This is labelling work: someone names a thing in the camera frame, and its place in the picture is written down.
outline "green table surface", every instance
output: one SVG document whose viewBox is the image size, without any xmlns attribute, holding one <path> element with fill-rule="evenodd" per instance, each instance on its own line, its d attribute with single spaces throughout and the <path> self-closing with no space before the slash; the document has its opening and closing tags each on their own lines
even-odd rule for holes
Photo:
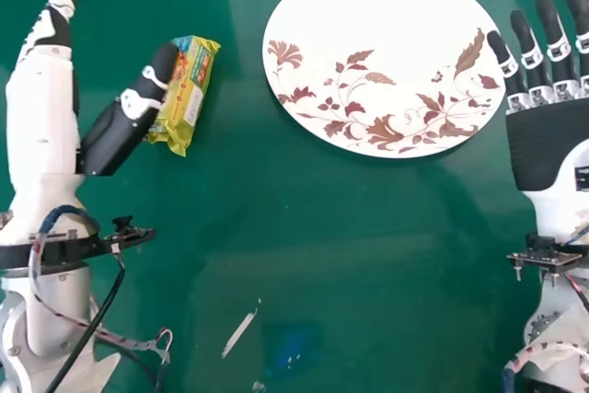
<svg viewBox="0 0 589 393">
<path fill-rule="evenodd" d="M 223 46 L 188 157 L 141 145 L 114 177 L 80 189 L 103 225 L 133 214 L 158 231 L 125 253 L 109 328 L 141 339 L 173 329 L 172 393 L 261 384 L 268 393 L 498 391 L 538 300 L 536 275 L 517 283 L 505 259 L 522 247 L 534 214 L 511 175 L 504 105 L 472 140 L 438 156 L 385 160 L 326 144 L 287 115 L 266 82 L 261 40 L 279 1 L 80 0 L 81 132 L 161 41 L 197 34 Z M 513 48 L 513 8 L 538 25 L 533 0 L 478 1 Z M 0 83 L 44 2 L 3 0 Z M 572 30 L 568 17 L 565 26 Z M 4 119 L 6 107 L 0 112 Z M 5 150 L 3 134 L 7 207 Z M 117 266 L 102 257 L 91 267 L 101 299 Z M 108 391 L 149 385 L 123 360 Z"/>
</svg>

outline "brown leaf pattern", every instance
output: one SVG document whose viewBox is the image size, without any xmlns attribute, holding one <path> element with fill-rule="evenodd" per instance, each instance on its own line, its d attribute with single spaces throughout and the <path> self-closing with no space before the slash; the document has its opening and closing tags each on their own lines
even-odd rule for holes
<svg viewBox="0 0 589 393">
<path fill-rule="evenodd" d="M 476 61 L 479 59 L 483 43 L 484 35 L 482 34 L 482 30 L 477 29 L 476 37 L 471 41 L 467 48 L 462 51 L 456 61 L 454 79 L 456 79 L 460 73 L 475 66 Z M 292 66 L 291 69 L 296 69 L 303 62 L 303 55 L 300 53 L 297 45 L 289 44 L 281 40 L 270 40 L 269 45 L 268 53 L 276 55 L 277 68 L 284 64 L 290 64 Z M 400 154 L 409 152 L 410 150 L 417 148 L 420 144 L 434 145 L 431 149 L 434 149 L 436 145 L 441 146 L 438 147 L 438 149 L 445 149 L 443 142 L 441 141 L 442 139 L 445 139 L 446 137 L 469 137 L 479 130 L 477 125 L 465 124 L 464 121 L 453 120 L 454 115 L 460 117 L 460 119 L 468 116 L 468 113 L 465 114 L 464 111 L 465 105 L 468 105 L 471 109 L 488 108 L 491 106 L 488 104 L 491 101 L 490 98 L 486 99 L 486 104 L 480 103 L 475 99 L 481 97 L 485 98 L 485 94 L 481 94 L 480 92 L 470 93 L 468 90 L 465 93 L 465 97 L 458 96 L 458 98 L 451 97 L 450 95 L 446 96 L 441 90 L 437 91 L 437 98 L 433 98 L 436 97 L 434 94 L 417 94 L 424 106 L 413 111 L 418 118 L 422 119 L 423 127 L 421 130 L 407 135 L 393 128 L 393 124 L 396 123 L 393 123 L 391 120 L 393 118 L 391 114 L 375 118 L 374 123 L 372 124 L 366 124 L 362 119 L 356 120 L 361 118 L 361 115 L 352 116 L 352 114 L 355 112 L 358 114 L 365 114 L 366 110 L 364 109 L 363 104 L 358 101 L 350 101 L 350 95 L 353 91 L 358 87 L 365 86 L 366 81 L 382 85 L 395 85 L 395 82 L 391 78 L 378 72 L 369 72 L 365 75 L 358 73 L 358 75 L 361 75 L 360 77 L 356 76 L 355 80 L 352 78 L 352 73 L 354 71 L 369 70 L 368 66 L 361 62 L 364 62 L 373 52 L 374 50 L 355 52 L 347 58 L 345 64 L 336 62 L 335 71 L 338 73 L 338 76 L 327 78 L 323 82 L 324 87 L 333 86 L 334 89 L 331 91 L 332 97 L 335 99 L 332 97 L 321 98 L 321 101 L 319 103 L 315 102 L 315 106 L 312 108 L 314 110 L 319 109 L 322 112 L 326 112 L 325 114 L 319 113 L 319 115 L 313 115 L 314 112 L 311 112 L 310 114 L 306 112 L 297 112 L 297 115 L 305 119 L 327 120 L 327 122 L 323 124 L 323 130 L 328 138 L 341 137 L 354 142 L 352 144 L 371 144 L 378 150 L 388 152 L 397 149 L 397 152 Z M 277 69 L 274 73 L 279 76 L 281 70 L 282 68 Z M 475 81 L 474 78 L 472 78 L 473 76 L 477 76 L 479 82 Z M 342 82 L 341 79 L 343 78 L 349 83 L 352 83 L 352 85 L 350 86 L 349 83 Z M 461 78 L 461 81 L 464 83 L 466 78 Z M 474 90 L 477 91 L 480 91 L 481 89 L 494 90 L 500 88 L 495 79 L 487 75 L 479 73 L 471 74 L 468 76 L 468 79 L 474 84 Z M 434 78 L 431 79 L 431 82 L 440 83 L 443 80 L 444 75 L 438 70 Z M 317 96 L 308 86 L 304 86 L 296 87 L 291 94 L 278 94 L 277 98 L 284 106 L 286 106 L 286 103 L 289 103 L 288 106 L 290 107 L 300 106 L 300 110 L 308 110 L 309 107 L 306 104 L 306 101 L 304 102 L 304 105 L 300 105 L 298 104 L 299 100 L 302 98 L 317 99 Z M 336 112 L 340 109 L 344 111 L 343 113 L 345 113 L 345 117 Z M 482 113 L 485 115 L 484 110 L 471 110 L 467 112 L 472 114 Z M 362 127 L 364 127 L 365 135 L 360 135 L 359 132 L 356 132 L 356 129 L 354 129 L 354 133 L 352 133 L 352 128 L 359 128 L 358 130 L 360 130 Z"/>
<path fill-rule="evenodd" d="M 377 144 L 379 148 L 382 147 L 383 149 L 387 149 L 389 144 L 405 138 L 405 135 L 390 127 L 388 121 L 391 117 L 392 116 L 388 114 L 382 118 L 375 119 L 375 123 L 366 130 L 367 133 L 373 135 L 373 137 L 368 140 L 368 143 Z"/>
<path fill-rule="evenodd" d="M 361 113 L 366 112 L 364 110 L 364 108 L 362 107 L 362 105 L 360 103 L 355 102 L 355 101 L 351 101 L 350 104 L 348 104 L 348 106 L 346 106 L 344 110 L 346 111 L 346 117 L 350 117 L 350 114 L 352 112 L 361 112 Z"/>
<path fill-rule="evenodd" d="M 395 82 L 393 82 L 390 78 L 388 78 L 384 74 L 368 73 L 366 75 L 365 79 L 368 80 L 369 82 L 373 82 L 373 83 L 382 83 L 385 85 L 395 85 Z"/>
<path fill-rule="evenodd" d="M 434 110 L 436 112 L 440 111 L 440 106 L 435 102 L 433 98 L 427 97 L 425 94 L 418 94 L 417 97 L 422 99 L 423 104 L 427 106 L 428 109 Z"/>
<path fill-rule="evenodd" d="M 456 62 L 456 71 L 454 72 L 454 78 L 456 78 L 460 73 L 466 71 L 467 69 L 472 68 L 475 65 L 475 62 L 479 58 L 480 50 L 482 50 L 482 44 L 485 41 L 485 35 L 482 33 L 482 30 L 478 28 L 479 32 L 477 33 L 477 37 L 475 40 L 468 45 L 468 47 L 462 51 L 460 57 L 458 57 L 458 61 Z"/>
<path fill-rule="evenodd" d="M 303 56 L 299 53 L 298 46 L 287 45 L 284 41 L 270 40 L 268 54 L 276 54 L 276 64 L 291 64 L 294 69 L 303 62 Z"/>
<path fill-rule="evenodd" d="M 293 103 L 296 103 L 303 97 L 316 97 L 316 95 L 309 91 L 309 87 L 304 87 L 303 89 L 296 88 L 291 96 L 291 100 Z"/>
<path fill-rule="evenodd" d="M 323 129 L 328 137 L 331 138 L 336 133 L 340 133 L 345 125 L 345 121 L 332 121 L 331 123 L 326 124 Z"/>
<path fill-rule="evenodd" d="M 478 130 L 479 127 L 475 125 L 472 125 L 472 129 L 470 130 L 458 128 L 455 124 L 446 119 L 444 124 L 440 126 L 440 137 L 458 137 L 459 135 L 469 137 L 477 133 Z"/>
<path fill-rule="evenodd" d="M 435 119 L 438 115 L 440 115 L 439 112 L 436 112 L 435 110 L 430 110 L 430 111 L 426 112 L 425 115 L 423 116 L 423 122 L 425 124 L 428 124 L 430 121 Z"/>
<path fill-rule="evenodd" d="M 444 76 L 442 75 L 442 73 L 438 71 L 437 73 L 435 73 L 435 77 L 431 81 L 432 83 L 440 83 L 443 78 Z"/>
<path fill-rule="evenodd" d="M 350 57 L 348 57 L 348 64 L 357 64 L 358 62 L 363 62 L 374 51 L 375 50 L 355 52 Z"/>
<path fill-rule="evenodd" d="M 495 82 L 495 79 L 493 77 L 488 77 L 486 75 L 479 74 L 479 79 L 482 84 L 482 87 L 484 87 L 485 89 L 496 89 L 499 87 L 499 85 L 497 85 L 497 82 Z"/>
</svg>

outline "black robotic finger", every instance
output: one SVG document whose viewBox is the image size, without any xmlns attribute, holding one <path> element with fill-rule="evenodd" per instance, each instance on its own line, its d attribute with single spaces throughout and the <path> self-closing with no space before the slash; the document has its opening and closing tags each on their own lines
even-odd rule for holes
<svg viewBox="0 0 589 393">
<path fill-rule="evenodd" d="M 525 68 L 529 95 L 535 106 L 554 103 L 554 90 L 546 74 L 544 56 L 537 44 L 536 35 L 527 19 L 519 10 L 511 16 L 512 28 L 519 40 L 522 51 L 522 65 Z"/>
<path fill-rule="evenodd" d="M 562 27 L 559 12 L 552 0 L 536 0 L 536 9 L 548 41 L 552 65 L 552 83 L 557 101 L 579 97 L 580 88 L 574 73 L 571 45 Z"/>
<path fill-rule="evenodd" d="M 580 83 L 583 96 L 589 95 L 589 0 L 567 0 L 576 29 L 579 51 Z"/>
<path fill-rule="evenodd" d="M 161 109 L 176 58 L 176 45 L 162 45 L 137 81 L 102 111 L 82 139 L 78 173 L 112 175 L 141 143 Z"/>
<path fill-rule="evenodd" d="M 519 110 L 533 108 L 534 103 L 527 94 L 524 78 L 522 77 L 517 61 L 509 51 L 509 47 L 505 44 L 497 31 L 491 31 L 487 34 L 487 41 L 493 49 L 499 67 L 503 72 L 505 92 L 507 94 L 510 112 L 518 112 Z"/>
<path fill-rule="evenodd" d="M 131 85 L 131 89 L 137 91 L 140 97 L 161 102 L 167 90 L 167 83 L 174 73 L 177 54 L 178 50 L 174 43 L 169 42 L 160 46 L 151 63 Z"/>
</svg>

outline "wire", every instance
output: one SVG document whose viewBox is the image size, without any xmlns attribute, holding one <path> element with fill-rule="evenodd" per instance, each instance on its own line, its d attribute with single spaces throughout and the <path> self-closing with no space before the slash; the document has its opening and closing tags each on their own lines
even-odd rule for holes
<svg viewBox="0 0 589 393">
<path fill-rule="evenodd" d="M 583 238 L 587 234 L 589 234 L 589 225 L 587 225 L 583 229 L 581 229 L 577 235 L 575 235 L 573 238 L 568 240 L 562 246 L 570 246 L 572 243 L 574 243 L 575 241 L 579 241 L 581 238 Z"/>
<path fill-rule="evenodd" d="M 90 215 L 77 207 L 72 205 L 62 205 L 56 207 L 55 209 L 51 210 L 49 214 L 43 220 L 41 227 L 39 229 L 39 234 L 37 239 L 33 243 L 32 247 L 30 248 L 30 255 L 29 255 L 29 281 L 30 281 L 30 290 L 33 293 L 33 297 L 42 304 L 47 310 L 49 310 L 52 314 L 56 317 L 59 317 L 70 324 L 80 328 L 86 329 L 89 324 L 87 321 L 81 318 L 72 318 L 68 317 L 54 308 L 52 308 L 49 304 L 43 301 L 40 297 L 40 286 L 38 282 L 39 275 L 41 274 L 41 257 L 43 254 L 43 250 L 45 248 L 45 242 L 47 241 L 47 235 L 53 228 L 53 225 L 59 219 L 59 217 L 63 214 L 75 214 L 84 219 L 86 219 L 90 224 L 92 224 L 98 230 L 98 223 L 90 217 Z M 107 341 L 111 341 L 113 343 L 119 344 L 122 347 L 126 347 L 129 350 L 138 350 L 138 351 L 153 351 L 162 358 L 162 361 L 166 360 L 169 362 L 169 353 L 157 348 L 158 339 L 150 340 L 150 341 L 136 341 L 131 340 L 128 338 L 124 338 L 120 335 L 114 334 L 109 332 L 106 329 L 101 328 L 100 326 L 97 327 L 96 331 L 97 335 L 104 338 Z"/>
<path fill-rule="evenodd" d="M 585 294 L 583 293 L 583 289 L 579 287 L 579 285 L 573 280 L 573 278 L 567 272 L 564 273 L 564 276 L 571 285 L 572 290 L 577 294 L 577 296 L 579 296 L 579 299 L 583 303 L 583 307 L 585 307 L 587 313 L 589 313 L 589 300 L 587 300 L 587 296 L 585 296 Z"/>
<path fill-rule="evenodd" d="M 125 358 L 136 363 L 137 366 L 139 366 L 139 368 L 141 368 L 145 375 L 149 378 L 149 382 L 152 385 L 152 387 L 156 386 L 156 373 L 154 373 L 154 370 L 152 370 L 152 368 L 147 363 L 145 363 L 136 353 L 132 352 L 129 349 L 125 349 L 119 344 L 115 344 L 114 342 L 110 342 L 103 338 L 100 338 L 99 336 L 96 337 L 96 342 L 100 345 L 104 345 L 105 347 L 109 347 L 111 349 L 116 350 Z"/>
<path fill-rule="evenodd" d="M 102 306 L 100 306 L 98 313 L 92 318 L 92 321 L 90 322 L 90 324 L 88 325 L 88 327 L 84 331 L 84 333 L 82 334 L 82 337 L 76 343 L 74 349 L 72 350 L 72 352 L 69 354 L 69 356 L 65 360 L 64 365 L 62 365 L 62 368 L 60 368 L 59 372 L 57 372 L 57 375 L 55 375 L 55 378 L 53 379 L 53 381 L 47 387 L 47 390 L 45 393 L 54 393 L 55 390 L 57 390 L 57 387 L 59 387 L 59 385 L 62 383 L 62 381 L 64 380 L 67 373 L 72 368 L 72 365 L 74 365 L 77 357 L 84 350 L 84 347 L 86 347 L 87 342 L 90 341 L 90 338 L 92 338 L 92 335 L 94 335 L 94 332 L 98 328 L 100 321 L 102 321 L 102 319 L 104 318 L 104 315 L 109 310 L 110 305 L 112 304 L 112 301 L 114 301 L 115 296 L 119 292 L 119 289 L 121 288 L 122 280 L 125 277 L 125 268 L 122 265 L 122 261 L 121 261 L 120 257 L 118 256 L 117 258 L 119 258 L 119 274 L 117 275 L 117 278 L 114 280 L 114 284 L 110 288 L 109 294 L 107 295 L 106 299 L 104 300 L 104 303 L 102 303 Z"/>
<path fill-rule="evenodd" d="M 160 341 L 164 337 L 167 337 L 166 341 L 166 353 L 169 353 L 169 349 L 172 346 L 172 342 L 174 341 L 174 334 L 170 329 L 162 329 L 157 336 L 157 340 Z M 162 359 L 162 364 L 159 366 L 159 370 L 157 370 L 157 377 L 156 377 L 156 387 L 154 389 L 155 393 L 163 393 L 164 391 L 164 375 L 166 374 L 166 368 L 169 362 L 165 359 Z"/>
<path fill-rule="evenodd" d="M 40 285 L 39 285 L 39 275 L 41 274 L 41 258 L 43 254 L 43 250 L 45 247 L 45 243 L 47 241 L 47 236 L 51 232 L 53 226 L 57 222 L 57 220 L 63 214 L 75 214 L 78 215 L 85 220 L 87 220 L 94 228 L 96 228 L 97 232 L 99 231 L 99 226 L 96 220 L 94 220 L 90 215 L 83 209 L 79 209 L 72 205 L 62 205 L 59 207 L 54 208 L 49 212 L 49 214 L 43 220 L 39 234 L 37 235 L 36 240 L 32 244 L 30 248 L 29 254 L 29 284 L 30 290 L 33 294 L 33 297 L 36 301 L 42 304 L 47 310 L 53 313 L 56 317 L 62 318 L 71 324 L 75 325 L 80 329 L 84 329 L 84 333 L 80 340 L 76 343 L 74 349 L 68 355 L 67 359 L 65 360 L 64 365 L 59 370 L 53 381 L 50 383 L 49 387 L 46 390 L 46 393 L 54 393 L 57 387 L 63 382 L 65 376 L 69 372 L 69 370 L 74 365 L 76 359 L 80 355 L 80 353 L 84 350 L 84 347 L 90 340 L 90 338 L 96 333 L 97 340 L 100 342 L 108 342 L 111 347 L 116 348 L 117 350 L 121 351 L 121 353 L 130 358 L 132 361 L 139 364 L 142 369 L 147 373 L 152 385 L 155 386 L 156 392 L 160 393 L 163 391 L 163 378 L 164 378 L 164 371 L 166 366 L 169 364 L 169 349 L 173 340 L 173 334 L 170 329 L 162 329 L 158 333 L 157 337 L 151 341 L 134 341 L 123 338 L 122 336 L 115 335 L 113 333 L 108 332 L 107 330 L 100 327 L 102 323 L 102 319 L 104 318 L 106 312 L 109 310 L 110 305 L 112 304 L 114 298 L 116 297 L 117 293 L 122 284 L 122 280 L 124 279 L 125 275 L 125 266 L 122 262 L 121 255 L 116 254 L 117 261 L 119 263 L 119 274 L 115 279 L 113 286 L 111 287 L 109 294 L 107 295 L 103 305 L 98 310 L 97 314 L 92 318 L 90 323 L 88 324 L 83 319 L 77 318 L 70 318 L 66 315 L 63 315 L 49 306 L 46 302 L 44 302 L 40 297 Z M 158 344 L 162 341 L 164 337 L 167 337 L 166 347 L 165 349 L 158 348 Z M 151 350 L 157 353 L 161 357 L 161 365 L 157 372 L 157 375 L 154 376 L 151 369 L 149 369 L 148 365 L 141 361 L 137 355 L 135 355 L 131 350 L 138 350 L 138 351 L 147 351 Z"/>
</svg>

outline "green label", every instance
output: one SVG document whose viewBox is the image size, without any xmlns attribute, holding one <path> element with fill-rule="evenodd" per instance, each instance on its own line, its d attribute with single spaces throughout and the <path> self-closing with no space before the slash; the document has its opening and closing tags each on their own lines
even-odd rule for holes
<svg viewBox="0 0 589 393">
<path fill-rule="evenodd" d="M 199 45 L 198 52 L 196 54 L 196 60 L 191 71 L 191 81 L 196 86 L 202 88 L 202 84 L 206 79 L 207 71 L 211 65 L 211 52 Z"/>
</svg>

